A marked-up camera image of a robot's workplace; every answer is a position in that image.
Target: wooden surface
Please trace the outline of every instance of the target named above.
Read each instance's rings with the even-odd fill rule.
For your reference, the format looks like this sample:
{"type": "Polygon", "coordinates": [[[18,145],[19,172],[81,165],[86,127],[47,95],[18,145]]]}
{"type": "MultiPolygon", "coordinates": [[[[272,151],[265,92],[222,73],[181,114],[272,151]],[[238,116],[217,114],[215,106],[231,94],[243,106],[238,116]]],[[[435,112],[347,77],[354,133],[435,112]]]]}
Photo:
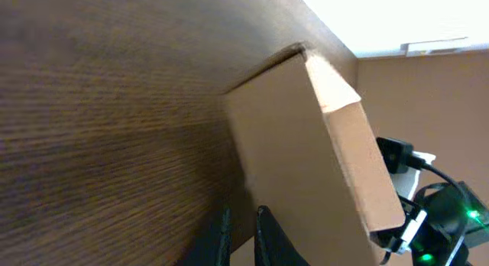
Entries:
{"type": "Polygon", "coordinates": [[[172,264],[223,203],[235,248],[254,214],[220,94],[296,41],[356,79],[300,0],[0,0],[0,13],[1,265],[172,264]]]}

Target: wooden table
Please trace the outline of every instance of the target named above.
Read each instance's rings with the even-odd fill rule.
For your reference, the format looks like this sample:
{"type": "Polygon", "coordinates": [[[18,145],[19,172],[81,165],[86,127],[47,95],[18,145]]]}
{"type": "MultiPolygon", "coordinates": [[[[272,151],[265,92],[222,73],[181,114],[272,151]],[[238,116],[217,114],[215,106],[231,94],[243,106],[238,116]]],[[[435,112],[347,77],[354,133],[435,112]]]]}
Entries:
{"type": "Polygon", "coordinates": [[[220,94],[296,41],[355,84],[300,0],[0,4],[2,265],[172,264],[223,203],[236,248],[254,213],[220,94]]]}

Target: box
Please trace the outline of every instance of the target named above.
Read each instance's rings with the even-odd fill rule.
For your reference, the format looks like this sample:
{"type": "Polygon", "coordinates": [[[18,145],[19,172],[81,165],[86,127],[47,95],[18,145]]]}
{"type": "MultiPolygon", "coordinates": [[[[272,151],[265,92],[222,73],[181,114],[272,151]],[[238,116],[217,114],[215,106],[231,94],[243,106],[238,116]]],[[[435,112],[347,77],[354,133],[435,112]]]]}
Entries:
{"type": "Polygon", "coordinates": [[[358,94],[294,44],[225,95],[247,187],[311,265],[377,265],[369,232],[404,221],[358,94]]]}

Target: brown cardboard box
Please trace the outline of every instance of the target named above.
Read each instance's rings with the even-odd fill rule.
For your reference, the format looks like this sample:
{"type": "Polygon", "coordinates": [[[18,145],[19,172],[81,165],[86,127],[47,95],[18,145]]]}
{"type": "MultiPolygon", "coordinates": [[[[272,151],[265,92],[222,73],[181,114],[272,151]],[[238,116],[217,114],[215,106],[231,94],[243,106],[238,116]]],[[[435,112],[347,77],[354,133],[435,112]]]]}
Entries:
{"type": "Polygon", "coordinates": [[[404,215],[358,94],[295,44],[226,94],[247,186],[311,265],[375,265],[368,233],[404,215]]]}

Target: green light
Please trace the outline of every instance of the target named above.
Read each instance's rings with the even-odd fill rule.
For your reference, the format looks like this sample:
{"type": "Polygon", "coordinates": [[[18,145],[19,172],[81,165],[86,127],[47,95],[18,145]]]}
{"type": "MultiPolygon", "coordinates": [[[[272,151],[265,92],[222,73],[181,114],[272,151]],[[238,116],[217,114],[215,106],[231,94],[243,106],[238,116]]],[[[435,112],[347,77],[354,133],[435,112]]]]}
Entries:
{"type": "Polygon", "coordinates": [[[432,260],[433,260],[433,255],[431,255],[431,254],[424,254],[424,255],[422,255],[422,256],[419,258],[419,260],[420,260],[421,262],[428,262],[428,261],[432,261],[432,260]]]}
{"type": "Polygon", "coordinates": [[[472,210],[467,212],[467,216],[476,219],[477,217],[481,216],[481,214],[476,210],[472,210]]]}

